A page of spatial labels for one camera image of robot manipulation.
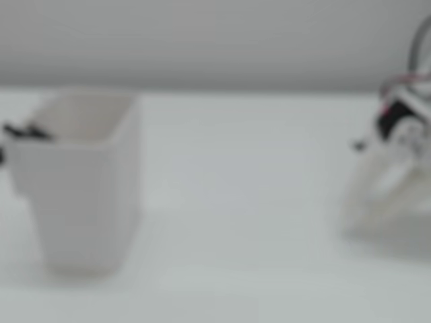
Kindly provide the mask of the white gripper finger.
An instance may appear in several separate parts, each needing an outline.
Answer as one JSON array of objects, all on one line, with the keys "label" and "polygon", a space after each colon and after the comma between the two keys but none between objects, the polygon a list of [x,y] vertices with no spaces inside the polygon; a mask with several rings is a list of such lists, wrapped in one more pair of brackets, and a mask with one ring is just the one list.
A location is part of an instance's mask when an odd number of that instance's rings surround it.
[{"label": "white gripper finger", "polygon": [[[346,189],[345,218],[350,222],[378,222],[399,215],[421,202],[421,122],[401,121],[384,139],[370,132],[362,157]],[[373,190],[395,165],[410,169],[398,184],[379,199]]]},{"label": "white gripper finger", "polygon": [[352,231],[370,231],[430,198],[430,170],[414,166],[385,196],[374,200],[372,189],[388,169],[387,164],[376,164],[357,171],[352,182]]}]

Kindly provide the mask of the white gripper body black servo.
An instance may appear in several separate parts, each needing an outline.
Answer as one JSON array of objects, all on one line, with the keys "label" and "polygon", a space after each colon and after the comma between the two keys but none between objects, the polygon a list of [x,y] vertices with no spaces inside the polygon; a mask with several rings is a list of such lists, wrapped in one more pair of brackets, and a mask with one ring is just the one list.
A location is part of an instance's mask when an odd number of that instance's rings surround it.
[{"label": "white gripper body black servo", "polygon": [[381,168],[410,162],[430,167],[430,100],[401,88],[385,100],[373,128],[372,152]]}]

